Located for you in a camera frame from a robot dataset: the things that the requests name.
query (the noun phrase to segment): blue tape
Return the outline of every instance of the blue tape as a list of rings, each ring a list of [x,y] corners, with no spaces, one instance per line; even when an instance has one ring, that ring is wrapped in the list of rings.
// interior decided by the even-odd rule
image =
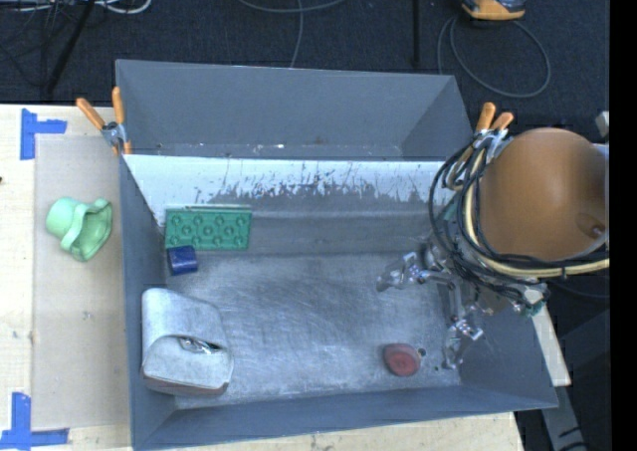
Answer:
[[[22,131],[20,137],[20,159],[36,156],[36,134],[64,134],[67,123],[64,120],[38,121],[35,113],[22,108]]]
[[[32,446],[66,444],[69,428],[51,431],[31,431],[31,397],[21,392],[11,395],[11,429],[0,435],[0,449],[30,451]]]

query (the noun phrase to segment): black stand leg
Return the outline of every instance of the black stand leg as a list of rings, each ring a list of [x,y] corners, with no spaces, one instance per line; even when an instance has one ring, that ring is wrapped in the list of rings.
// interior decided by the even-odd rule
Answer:
[[[412,0],[413,10],[413,34],[414,34],[414,57],[411,61],[415,70],[420,70],[420,0]]]
[[[89,20],[89,16],[91,15],[91,12],[93,11],[95,7],[95,4],[96,4],[96,0],[89,0],[87,2],[87,6],[82,12],[82,16],[80,17],[80,20],[76,24],[76,28],[73,31],[73,35],[71,36],[71,39],[69,39],[69,42],[64,48],[64,51],[60,55],[60,58],[58,59],[58,63],[56,64],[51,74],[51,78],[47,81],[47,84],[44,88],[44,101],[52,100],[53,90],[58,84],[58,81],[60,80],[60,76],[62,75],[62,72],[64,71],[65,67],[67,66],[67,63],[69,62],[69,58],[71,57],[71,54],[73,53],[73,50],[76,47],[78,39],[80,38],[80,35],[82,34],[82,31],[84,30],[84,27],[87,21]]]

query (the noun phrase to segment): bin floor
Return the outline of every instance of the bin floor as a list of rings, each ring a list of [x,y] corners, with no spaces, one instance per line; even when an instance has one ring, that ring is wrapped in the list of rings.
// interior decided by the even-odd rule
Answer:
[[[443,369],[446,335],[434,285],[378,293],[395,254],[246,255],[198,252],[196,273],[168,288],[214,304],[235,358],[227,391],[177,397],[179,408],[459,383]],[[423,348],[420,370],[393,375],[388,343]]]

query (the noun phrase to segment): green plastic object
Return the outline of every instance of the green plastic object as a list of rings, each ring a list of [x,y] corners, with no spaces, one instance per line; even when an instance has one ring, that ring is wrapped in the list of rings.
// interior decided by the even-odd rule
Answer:
[[[110,202],[98,198],[82,203],[64,197],[56,201],[46,220],[47,231],[60,239],[60,247],[80,262],[90,260],[106,242],[112,227]]]
[[[166,210],[165,247],[192,246],[196,250],[248,248],[252,212],[237,208]]]

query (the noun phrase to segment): green lego brick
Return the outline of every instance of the green lego brick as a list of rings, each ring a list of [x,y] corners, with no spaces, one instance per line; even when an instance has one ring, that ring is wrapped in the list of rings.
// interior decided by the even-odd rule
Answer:
[[[165,248],[248,249],[252,212],[237,208],[166,210]]]

